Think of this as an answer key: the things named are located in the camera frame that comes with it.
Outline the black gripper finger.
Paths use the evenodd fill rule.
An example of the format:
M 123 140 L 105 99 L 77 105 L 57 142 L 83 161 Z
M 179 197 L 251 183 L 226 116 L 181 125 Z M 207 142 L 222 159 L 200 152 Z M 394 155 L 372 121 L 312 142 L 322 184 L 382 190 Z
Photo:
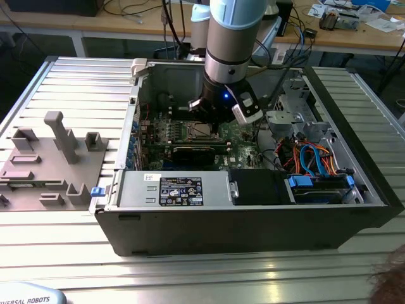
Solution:
M 235 120 L 234 114 L 231 110 L 214 111 L 211 117 L 211 132 L 217 134 L 219 126 Z
M 188 102 L 189 113 L 198 121 L 211 123 L 213 121 L 210 104 L 204 99 L 199 98 Z

